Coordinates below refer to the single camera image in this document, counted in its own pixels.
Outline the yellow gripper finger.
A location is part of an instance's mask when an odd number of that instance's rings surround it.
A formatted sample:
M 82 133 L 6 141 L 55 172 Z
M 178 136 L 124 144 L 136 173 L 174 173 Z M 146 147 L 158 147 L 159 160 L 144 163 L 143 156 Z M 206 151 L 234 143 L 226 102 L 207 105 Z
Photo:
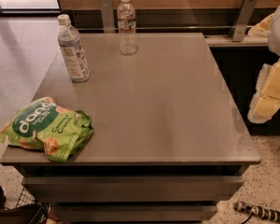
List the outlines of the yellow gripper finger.
M 252 97 L 248 120 L 262 124 L 280 109 L 280 59 L 274 65 L 264 64 L 259 71 L 256 92 Z
M 270 14 L 262 21 L 254 25 L 249 31 L 248 35 L 253 37 L 267 37 L 269 33 L 270 23 L 272 21 L 273 14 Z

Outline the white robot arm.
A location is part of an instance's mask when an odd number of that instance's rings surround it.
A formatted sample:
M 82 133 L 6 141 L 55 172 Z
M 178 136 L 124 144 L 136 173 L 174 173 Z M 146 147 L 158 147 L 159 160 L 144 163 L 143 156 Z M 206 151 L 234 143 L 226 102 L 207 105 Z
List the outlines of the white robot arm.
M 279 57 L 273 65 L 265 63 L 260 69 L 256 92 L 249 106 L 248 120 L 262 124 L 280 109 L 280 6 L 273 14 L 253 26 L 248 35 L 266 37 L 269 51 Z

